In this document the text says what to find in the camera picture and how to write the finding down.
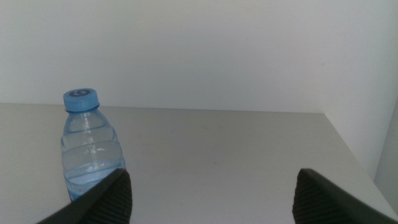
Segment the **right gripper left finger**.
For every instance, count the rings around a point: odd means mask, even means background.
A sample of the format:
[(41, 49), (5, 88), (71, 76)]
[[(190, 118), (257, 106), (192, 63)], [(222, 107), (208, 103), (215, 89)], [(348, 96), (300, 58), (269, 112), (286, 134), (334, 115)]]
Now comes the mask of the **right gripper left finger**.
[(126, 169), (116, 169), (100, 183), (40, 224), (82, 224), (130, 222), (131, 179)]

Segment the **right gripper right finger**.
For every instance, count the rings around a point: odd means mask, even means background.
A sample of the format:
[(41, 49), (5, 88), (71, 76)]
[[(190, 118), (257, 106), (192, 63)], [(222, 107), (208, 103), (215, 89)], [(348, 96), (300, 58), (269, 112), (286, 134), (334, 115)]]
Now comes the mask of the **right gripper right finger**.
[(397, 224), (313, 169), (300, 169), (292, 214), (296, 224)]

